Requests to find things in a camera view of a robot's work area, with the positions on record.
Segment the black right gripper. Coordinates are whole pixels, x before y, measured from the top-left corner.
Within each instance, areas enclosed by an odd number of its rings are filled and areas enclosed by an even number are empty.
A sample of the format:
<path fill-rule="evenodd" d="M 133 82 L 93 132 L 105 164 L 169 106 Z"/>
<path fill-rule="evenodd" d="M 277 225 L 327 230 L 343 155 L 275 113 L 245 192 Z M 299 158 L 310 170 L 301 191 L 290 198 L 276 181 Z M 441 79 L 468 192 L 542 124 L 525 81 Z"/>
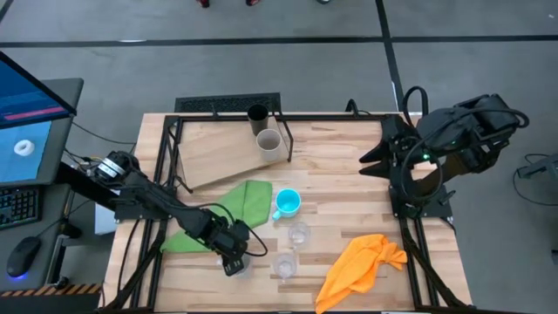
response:
<path fill-rule="evenodd" d="M 360 163 L 379 162 L 360 169 L 359 173 L 384 179 L 400 173 L 404 177 L 411 177 L 415 165 L 426 162 L 423 148 L 416 148 L 411 152 L 419 142 L 419 136 L 398 115 L 383 120 L 382 131 L 381 141 L 358 160 Z"/>

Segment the black keyboard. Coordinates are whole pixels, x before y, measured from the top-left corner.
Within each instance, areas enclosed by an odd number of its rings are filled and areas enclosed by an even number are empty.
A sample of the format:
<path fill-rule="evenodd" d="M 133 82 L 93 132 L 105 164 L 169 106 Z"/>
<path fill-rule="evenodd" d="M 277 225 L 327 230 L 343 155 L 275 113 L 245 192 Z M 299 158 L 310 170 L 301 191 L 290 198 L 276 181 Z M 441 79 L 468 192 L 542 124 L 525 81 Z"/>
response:
<path fill-rule="evenodd" d="M 0 188 L 0 230 L 41 220 L 40 187 Z"/>

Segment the beige tumbler cup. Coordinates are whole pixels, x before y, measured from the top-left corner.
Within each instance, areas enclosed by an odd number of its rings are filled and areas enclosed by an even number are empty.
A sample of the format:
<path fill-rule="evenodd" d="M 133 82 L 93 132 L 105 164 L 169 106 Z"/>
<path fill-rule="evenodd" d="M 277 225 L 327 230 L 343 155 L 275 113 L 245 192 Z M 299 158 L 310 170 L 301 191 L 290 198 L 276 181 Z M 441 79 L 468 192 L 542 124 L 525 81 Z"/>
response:
<path fill-rule="evenodd" d="M 256 136 L 256 145 L 265 161 L 274 161 L 279 158 L 281 144 L 281 134 L 273 129 L 264 129 Z"/>

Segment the black computer mouse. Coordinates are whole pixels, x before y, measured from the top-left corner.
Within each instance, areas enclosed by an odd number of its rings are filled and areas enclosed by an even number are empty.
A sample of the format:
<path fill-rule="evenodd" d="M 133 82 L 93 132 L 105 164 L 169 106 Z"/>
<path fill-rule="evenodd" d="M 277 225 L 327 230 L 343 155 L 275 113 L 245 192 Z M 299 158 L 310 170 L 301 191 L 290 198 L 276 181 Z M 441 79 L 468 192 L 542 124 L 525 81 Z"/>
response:
<path fill-rule="evenodd" d="M 17 278 L 25 275 L 40 250 L 41 240 L 38 236 L 28 236 L 22 239 L 11 251 L 6 264 L 9 277 Z"/>

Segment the tall black cup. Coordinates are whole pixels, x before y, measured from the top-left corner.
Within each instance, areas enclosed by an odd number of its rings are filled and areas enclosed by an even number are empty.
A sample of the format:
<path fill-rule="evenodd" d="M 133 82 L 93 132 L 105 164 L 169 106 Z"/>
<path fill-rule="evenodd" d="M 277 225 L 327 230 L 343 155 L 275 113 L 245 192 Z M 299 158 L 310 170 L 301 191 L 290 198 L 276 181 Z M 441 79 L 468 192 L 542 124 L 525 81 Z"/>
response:
<path fill-rule="evenodd" d="M 269 110 L 264 105 L 253 105 L 248 111 L 248 121 L 254 136 L 268 128 Z"/>

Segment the computer monitor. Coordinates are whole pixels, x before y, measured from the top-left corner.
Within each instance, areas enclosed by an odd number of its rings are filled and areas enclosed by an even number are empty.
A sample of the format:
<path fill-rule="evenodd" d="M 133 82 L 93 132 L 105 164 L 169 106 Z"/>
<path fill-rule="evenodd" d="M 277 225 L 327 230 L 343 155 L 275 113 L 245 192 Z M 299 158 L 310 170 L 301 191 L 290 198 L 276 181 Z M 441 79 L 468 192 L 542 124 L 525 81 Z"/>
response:
<path fill-rule="evenodd" d="M 39 80 L 0 51 L 0 187 L 54 182 L 83 85 Z"/>

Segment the white box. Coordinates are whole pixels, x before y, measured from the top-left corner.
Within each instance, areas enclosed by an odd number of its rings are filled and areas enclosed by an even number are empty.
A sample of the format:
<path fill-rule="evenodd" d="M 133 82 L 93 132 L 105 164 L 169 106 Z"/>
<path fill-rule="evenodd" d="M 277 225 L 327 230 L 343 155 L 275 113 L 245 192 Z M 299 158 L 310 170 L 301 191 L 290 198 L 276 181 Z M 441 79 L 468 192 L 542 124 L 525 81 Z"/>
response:
<path fill-rule="evenodd" d="M 94 214 L 94 234 L 97 236 L 102 236 L 106 234 L 111 234 L 116 231 L 117 221 L 115 219 L 115 213 L 100 204 L 95 204 L 95 214 Z"/>

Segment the orange cloth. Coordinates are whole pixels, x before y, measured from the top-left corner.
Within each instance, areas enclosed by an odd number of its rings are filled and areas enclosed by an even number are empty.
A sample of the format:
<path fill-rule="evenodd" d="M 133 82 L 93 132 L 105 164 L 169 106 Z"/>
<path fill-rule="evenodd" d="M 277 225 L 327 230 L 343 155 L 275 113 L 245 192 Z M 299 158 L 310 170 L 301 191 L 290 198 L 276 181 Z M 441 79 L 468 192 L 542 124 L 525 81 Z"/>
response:
<path fill-rule="evenodd" d="M 402 270 L 407 262 L 406 252 L 385 235 L 362 235 L 352 239 L 325 277 L 315 301 L 316 314 L 324 314 L 352 293 L 371 290 L 382 264 Z"/>

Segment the black perforated floor grille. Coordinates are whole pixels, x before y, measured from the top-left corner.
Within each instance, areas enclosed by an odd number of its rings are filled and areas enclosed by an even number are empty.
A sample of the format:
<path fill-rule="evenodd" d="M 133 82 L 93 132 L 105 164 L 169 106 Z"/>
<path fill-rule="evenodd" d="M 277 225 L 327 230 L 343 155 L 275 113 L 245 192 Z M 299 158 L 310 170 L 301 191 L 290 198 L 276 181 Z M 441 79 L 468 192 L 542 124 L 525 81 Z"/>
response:
<path fill-rule="evenodd" d="M 270 110 L 281 107 L 279 92 L 183 97 L 175 100 L 176 113 L 241 113 L 251 106 L 263 105 Z"/>

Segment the green cloth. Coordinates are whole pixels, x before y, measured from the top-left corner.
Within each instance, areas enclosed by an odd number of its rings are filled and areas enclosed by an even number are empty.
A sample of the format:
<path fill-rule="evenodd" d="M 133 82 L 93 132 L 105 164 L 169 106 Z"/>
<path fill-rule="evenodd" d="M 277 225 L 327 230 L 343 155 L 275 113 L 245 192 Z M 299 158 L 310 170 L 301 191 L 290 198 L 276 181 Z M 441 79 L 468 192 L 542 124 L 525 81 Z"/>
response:
<path fill-rule="evenodd" d="M 268 181 L 244 181 L 216 202 L 227 208 L 235 219 L 254 229 L 269 220 L 273 188 Z M 183 231 L 168 237 L 160 250 L 167 253 L 205 253 L 209 249 Z"/>

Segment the wooden shelf with black frame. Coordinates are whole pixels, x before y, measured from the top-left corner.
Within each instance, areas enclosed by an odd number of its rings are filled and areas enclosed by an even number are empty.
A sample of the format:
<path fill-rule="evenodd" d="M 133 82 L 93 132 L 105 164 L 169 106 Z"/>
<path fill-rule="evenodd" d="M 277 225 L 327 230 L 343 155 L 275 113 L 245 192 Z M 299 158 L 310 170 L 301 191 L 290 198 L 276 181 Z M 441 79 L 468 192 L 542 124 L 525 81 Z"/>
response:
<path fill-rule="evenodd" d="M 167 116 L 159 180 L 174 185 L 183 182 L 192 193 L 232 176 L 291 160 L 293 137 L 288 125 L 271 116 L 268 128 L 281 136 L 281 145 L 270 154 L 257 145 L 245 113 Z"/>

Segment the grey computer desk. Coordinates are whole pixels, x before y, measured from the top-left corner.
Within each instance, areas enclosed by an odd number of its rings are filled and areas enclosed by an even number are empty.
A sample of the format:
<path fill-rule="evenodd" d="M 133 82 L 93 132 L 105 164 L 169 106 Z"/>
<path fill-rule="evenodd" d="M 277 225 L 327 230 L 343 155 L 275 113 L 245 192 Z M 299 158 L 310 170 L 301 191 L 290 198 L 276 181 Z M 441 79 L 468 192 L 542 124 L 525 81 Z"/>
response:
<path fill-rule="evenodd" d="M 70 167 L 62 162 L 71 123 L 71 118 L 52 122 L 37 179 L 14 184 L 42 188 L 42 220 L 0 230 L 0 314 L 92 314 L 98 306 L 100 292 L 94 283 L 62 290 L 54 286 L 65 254 L 65 229 L 72 234 L 78 230 L 64 218 L 73 201 L 72 186 L 64 178 Z M 6 272 L 9 255 L 27 236 L 39 236 L 41 247 L 29 272 L 12 278 Z"/>

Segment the clear plastic footed cup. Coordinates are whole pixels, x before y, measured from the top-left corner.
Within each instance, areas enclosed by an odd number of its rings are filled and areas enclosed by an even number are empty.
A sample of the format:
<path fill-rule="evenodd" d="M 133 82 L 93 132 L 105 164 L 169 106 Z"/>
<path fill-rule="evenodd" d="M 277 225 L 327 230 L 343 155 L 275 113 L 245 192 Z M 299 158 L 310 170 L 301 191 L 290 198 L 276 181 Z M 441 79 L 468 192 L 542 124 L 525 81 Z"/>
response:
<path fill-rule="evenodd" d="M 310 227 L 304 222 L 295 222 L 289 226 L 288 237 L 290 247 L 300 249 L 310 239 Z"/>
<path fill-rule="evenodd" d="M 273 269 L 283 282 L 293 277 L 297 271 L 295 255 L 291 253 L 279 254 L 273 262 Z"/>

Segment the teal mug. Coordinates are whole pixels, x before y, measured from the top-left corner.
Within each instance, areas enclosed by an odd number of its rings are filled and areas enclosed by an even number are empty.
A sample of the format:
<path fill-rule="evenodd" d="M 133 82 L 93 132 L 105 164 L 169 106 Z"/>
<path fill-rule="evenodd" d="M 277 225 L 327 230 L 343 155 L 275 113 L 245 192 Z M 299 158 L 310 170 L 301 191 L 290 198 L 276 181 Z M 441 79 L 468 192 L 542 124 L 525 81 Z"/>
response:
<path fill-rule="evenodd" d="M 273 221 L 290 218 L 297 214 L 302 200 L 299 193 L 292 188 L 280 190 L 276 195 L 276 211 L 271 216 Z"/>

